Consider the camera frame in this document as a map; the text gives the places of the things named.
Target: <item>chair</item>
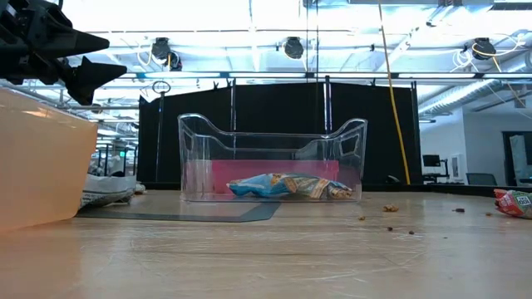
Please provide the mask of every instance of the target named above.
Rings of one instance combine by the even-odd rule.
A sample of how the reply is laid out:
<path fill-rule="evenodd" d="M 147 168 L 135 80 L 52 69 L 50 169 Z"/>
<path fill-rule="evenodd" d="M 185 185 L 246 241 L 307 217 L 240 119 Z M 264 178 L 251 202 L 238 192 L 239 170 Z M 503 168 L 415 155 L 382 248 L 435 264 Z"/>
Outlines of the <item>chair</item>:
<path fill-rule="evenodd" d="M 496 186 L 497 180 L 493 174 L 465 174 L 470 185 Z"/>

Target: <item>snack bag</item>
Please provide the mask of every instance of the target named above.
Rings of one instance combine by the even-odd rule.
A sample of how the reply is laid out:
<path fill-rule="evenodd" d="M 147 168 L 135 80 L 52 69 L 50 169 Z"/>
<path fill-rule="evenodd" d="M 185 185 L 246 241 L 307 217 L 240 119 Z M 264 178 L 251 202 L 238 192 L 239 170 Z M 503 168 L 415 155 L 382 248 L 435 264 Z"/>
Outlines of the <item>snack bag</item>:
<path fill-rule="evenodd" d="M 495 197 L 495 205 L 499 212 L 514 217 L 532 219 L 532 194 L 495 189 Z"/>
<path fill-rule="evenodd" d="M 228 187 L 238 196 L 301 194 L 311 199 L 349 199 L 352 196 L 352 190 L 344 184 L 306 174 L 261 174 L 231 181 Z"/>

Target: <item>food crumb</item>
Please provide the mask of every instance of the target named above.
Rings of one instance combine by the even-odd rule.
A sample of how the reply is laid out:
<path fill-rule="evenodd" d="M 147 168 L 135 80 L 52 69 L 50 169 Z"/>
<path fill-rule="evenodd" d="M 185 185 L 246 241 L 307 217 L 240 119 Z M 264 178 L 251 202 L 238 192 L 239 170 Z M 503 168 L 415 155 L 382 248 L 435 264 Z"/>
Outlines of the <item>food crumb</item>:
<path fill-rule="evenodd" d="M 399 208 L 394 206 L 393 204 L 387 204 L 384 207 L 382 207 L 383 212 L 397 212 L 398 210 Z"/>

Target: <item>computer monitor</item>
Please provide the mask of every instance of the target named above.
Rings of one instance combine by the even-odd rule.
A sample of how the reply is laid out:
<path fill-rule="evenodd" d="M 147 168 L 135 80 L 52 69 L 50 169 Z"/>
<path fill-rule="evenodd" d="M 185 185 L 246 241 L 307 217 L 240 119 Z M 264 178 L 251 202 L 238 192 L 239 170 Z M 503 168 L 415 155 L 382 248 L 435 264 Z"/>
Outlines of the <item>computer monitor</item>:
<path fill-rule="evenodd" d="M 423 164 L 425 167 L 440 167 L 440 155 L 438 154 L 424 154 Z"/>

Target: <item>red snack bag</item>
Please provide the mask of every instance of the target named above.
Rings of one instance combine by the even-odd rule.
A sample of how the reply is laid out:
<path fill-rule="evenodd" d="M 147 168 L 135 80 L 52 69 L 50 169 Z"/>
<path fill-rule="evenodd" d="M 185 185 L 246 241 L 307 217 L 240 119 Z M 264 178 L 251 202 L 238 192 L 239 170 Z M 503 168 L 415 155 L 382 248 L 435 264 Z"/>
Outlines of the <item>red snack bag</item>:
<path fill-rule="evenodd" d="M 532 219 L 532 194 L 514 190 L 495 189 L 495 205 L 499 212 L 510 216 Z"/>

